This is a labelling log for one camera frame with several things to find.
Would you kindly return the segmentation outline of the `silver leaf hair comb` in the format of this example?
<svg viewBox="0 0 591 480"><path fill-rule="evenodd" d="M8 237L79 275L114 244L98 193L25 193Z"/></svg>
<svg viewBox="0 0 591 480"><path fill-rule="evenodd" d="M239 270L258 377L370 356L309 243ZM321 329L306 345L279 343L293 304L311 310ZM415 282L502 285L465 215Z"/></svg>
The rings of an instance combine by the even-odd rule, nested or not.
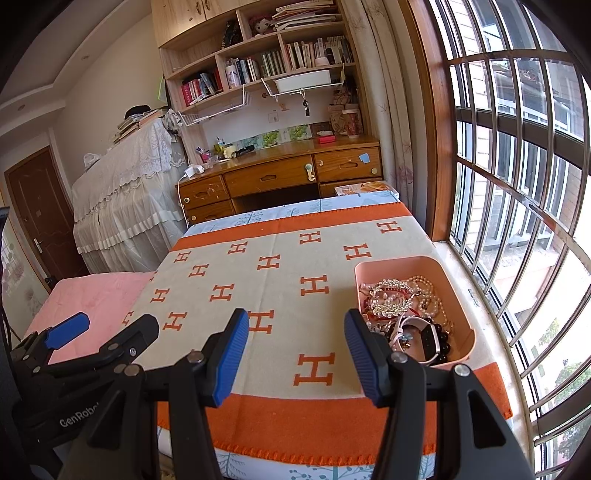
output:
<svg viewBox="0 0 591 480"><path fill-rule="evenodd" d="M369 287L367 307L376 318L400 317L411 309L418 288L406 280L383 279Z"/></svg>

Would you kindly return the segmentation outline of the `pink bed sheet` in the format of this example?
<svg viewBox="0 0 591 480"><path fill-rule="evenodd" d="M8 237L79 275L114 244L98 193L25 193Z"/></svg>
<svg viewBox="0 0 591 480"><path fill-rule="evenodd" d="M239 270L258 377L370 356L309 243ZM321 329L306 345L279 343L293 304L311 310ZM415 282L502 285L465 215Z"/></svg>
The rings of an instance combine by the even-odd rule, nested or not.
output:
<svg viewBox="0 0 591 480"><path fill-rule="evenodd" d="M50 362L96 353L101 345L138 317L134 303L152 278L151 272L120 272L64 279L53 289L26 333L40 333L83 312L89 317L89 329L55 351Z"/></svg>

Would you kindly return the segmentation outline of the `pink tray box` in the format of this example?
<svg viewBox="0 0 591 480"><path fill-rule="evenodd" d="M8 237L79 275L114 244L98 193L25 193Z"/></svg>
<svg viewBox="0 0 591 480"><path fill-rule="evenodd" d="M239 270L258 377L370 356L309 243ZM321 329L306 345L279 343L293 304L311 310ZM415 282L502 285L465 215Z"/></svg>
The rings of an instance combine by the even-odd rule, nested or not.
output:
<svg viewBox="0 0 591 480"><path fill-rule="evenodd" d="M476 344L476 332L441 264L429 256L366 261L356 265L359 310L371 332L383 336L389 345L389 330L398 319L418 316L435 323L442 353L434 365L450 369L469 359ZM406 280L418 288L410 310L392 319L376 318L367 302L369 287L383 279Z"/></svg>

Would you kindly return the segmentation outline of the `orange beige H blanket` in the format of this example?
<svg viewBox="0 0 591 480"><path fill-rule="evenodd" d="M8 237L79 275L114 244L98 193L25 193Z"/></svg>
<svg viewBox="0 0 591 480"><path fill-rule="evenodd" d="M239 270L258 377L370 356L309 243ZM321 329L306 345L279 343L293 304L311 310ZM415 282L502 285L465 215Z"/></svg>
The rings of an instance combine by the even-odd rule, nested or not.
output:
<svg viewBox="0 0 591 480"><path fill-rule="evenodd" d="M249 313L249 339L231 395L208 412L214 444L232 454L318 467L370 465L386 422L363 395L346 344L346 312L360 286L425 278L452 325L451 363L474 366L505 418L498 367L478 361L477 334L433 243L400 203L322 211L216 230L199 225L164 258L128 325L154 316L156 341L139 357L168 366L204 345L233 310Z"/></svg>

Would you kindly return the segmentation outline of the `brown wooden door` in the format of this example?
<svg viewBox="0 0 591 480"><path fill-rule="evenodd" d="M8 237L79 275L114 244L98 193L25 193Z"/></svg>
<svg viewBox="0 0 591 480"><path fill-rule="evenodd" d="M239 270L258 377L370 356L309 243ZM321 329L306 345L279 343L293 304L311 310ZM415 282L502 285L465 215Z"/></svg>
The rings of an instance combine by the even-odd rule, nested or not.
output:
<svg viewBox="0 0 591 480"><path fill-rule="evenodd" d="M16 216L48 286L87 275L73 237L73 212L51 149L45 147L29 155L4 176Z"/></svg>

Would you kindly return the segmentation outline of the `white lace covered piano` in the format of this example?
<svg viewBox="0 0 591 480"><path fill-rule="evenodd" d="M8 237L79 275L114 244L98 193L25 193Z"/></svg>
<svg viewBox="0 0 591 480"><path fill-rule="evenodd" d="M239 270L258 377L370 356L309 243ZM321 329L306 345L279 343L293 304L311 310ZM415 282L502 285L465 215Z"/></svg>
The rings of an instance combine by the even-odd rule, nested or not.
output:
<svg viewBox="0 0 591 480"><path fill-rule="evenodd" d="M186 232L177 197L186 168L181 141L156 118L75 181L73 237L91 273L159 266Z"/></svg>

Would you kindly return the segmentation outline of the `blue patterned bed sheet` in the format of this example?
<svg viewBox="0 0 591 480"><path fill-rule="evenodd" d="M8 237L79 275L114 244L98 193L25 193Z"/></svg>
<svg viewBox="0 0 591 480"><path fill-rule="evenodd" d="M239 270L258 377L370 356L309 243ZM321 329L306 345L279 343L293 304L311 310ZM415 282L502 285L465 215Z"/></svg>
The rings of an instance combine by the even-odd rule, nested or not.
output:
<svg viewBox="0 0 591 480"><path fill-rule="evenodd" d="M182 238L270 220L362 206L397 203L399 201L400 194L397 191L383 190L297 202L283 206L254 210L252 212L233 214L228 217L195 224L190 226Z"/></svg>

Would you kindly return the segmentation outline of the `magazine on bed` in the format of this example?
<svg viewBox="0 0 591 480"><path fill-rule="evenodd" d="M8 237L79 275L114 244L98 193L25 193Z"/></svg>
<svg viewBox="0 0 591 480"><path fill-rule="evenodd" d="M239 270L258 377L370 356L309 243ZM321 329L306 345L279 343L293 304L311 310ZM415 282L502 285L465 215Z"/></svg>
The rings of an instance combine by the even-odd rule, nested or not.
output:
<svg viewBox="0 0 591 480"><path fill-rule="evenodd" d="M346 195L353 195L353 194L363 194L363 193L375 193L375 192L394 192L397 194L396 189L388 184L384 180L379 181L367 181L362 183L356 184L349 184L349 185L342 185L335 187L335 193L338 196L346 196Z"/></svg>

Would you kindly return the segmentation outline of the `window metal grille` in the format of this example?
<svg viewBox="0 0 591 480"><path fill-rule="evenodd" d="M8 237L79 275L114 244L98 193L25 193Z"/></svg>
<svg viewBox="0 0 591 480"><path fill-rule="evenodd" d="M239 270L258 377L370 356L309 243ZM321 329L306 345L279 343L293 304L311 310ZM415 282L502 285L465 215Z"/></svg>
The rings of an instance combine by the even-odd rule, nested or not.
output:
<svg viewBox="0 0 591 480"><path fill-rule="evenodd" d="M518 1L435 1L456 107L449 241L521 380L555 479L590 437L590 87Z"/></svg>

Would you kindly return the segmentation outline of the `wooden desk with drawers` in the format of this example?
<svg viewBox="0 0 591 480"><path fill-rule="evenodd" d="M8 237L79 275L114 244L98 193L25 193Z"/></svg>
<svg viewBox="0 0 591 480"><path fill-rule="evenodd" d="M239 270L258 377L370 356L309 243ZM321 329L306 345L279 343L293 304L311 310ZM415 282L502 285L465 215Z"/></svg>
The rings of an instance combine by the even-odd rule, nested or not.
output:
<svg viewBox="0 0 591 480"><path fill-rule="evenodd" d="M362 135L287 142L216 164L179 183L192 226L208 220L335 196L339 186L384 178L380 143Z"/></svg>

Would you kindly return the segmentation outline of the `wooden bookshelf with books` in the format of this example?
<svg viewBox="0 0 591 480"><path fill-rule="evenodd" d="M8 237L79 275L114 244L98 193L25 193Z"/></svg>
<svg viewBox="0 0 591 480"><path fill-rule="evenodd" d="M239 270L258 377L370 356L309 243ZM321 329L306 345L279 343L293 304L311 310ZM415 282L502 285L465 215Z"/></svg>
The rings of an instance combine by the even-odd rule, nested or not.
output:
<svg viewBox="0 0 591 480"><path fill-rule="evenodd" d="M192 114L231 93L297 74L356 68L339 1L153 1L170 105Z"/></svg>

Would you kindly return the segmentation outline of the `white storage tray on rack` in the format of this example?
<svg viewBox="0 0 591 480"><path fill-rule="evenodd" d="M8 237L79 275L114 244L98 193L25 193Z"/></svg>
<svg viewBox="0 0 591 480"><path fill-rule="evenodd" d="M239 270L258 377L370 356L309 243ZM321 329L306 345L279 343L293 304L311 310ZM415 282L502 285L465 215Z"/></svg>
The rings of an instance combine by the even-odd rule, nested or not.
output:
<svg viewBox="0 0 591 480"><path fill-rule="evenodd" d="M321 87L332 84L332 77L329 70L318 70L314 72L305 72L294 74L276 80L276 91L286 93L290 91L300 91L315 87Z"/></svg>

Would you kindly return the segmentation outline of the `floral curtain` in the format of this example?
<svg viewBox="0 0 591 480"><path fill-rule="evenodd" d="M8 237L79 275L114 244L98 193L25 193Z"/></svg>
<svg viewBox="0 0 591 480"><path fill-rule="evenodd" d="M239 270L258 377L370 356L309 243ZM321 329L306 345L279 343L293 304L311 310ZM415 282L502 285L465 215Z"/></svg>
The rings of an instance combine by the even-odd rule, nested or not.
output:
<svg viewBox="0 0 591 480"><path fill-rule="evenodd" d="M427 225L428 139L411 31L399 1L342 1L356 49L365 128L381 144L385 180Z"/></svg>

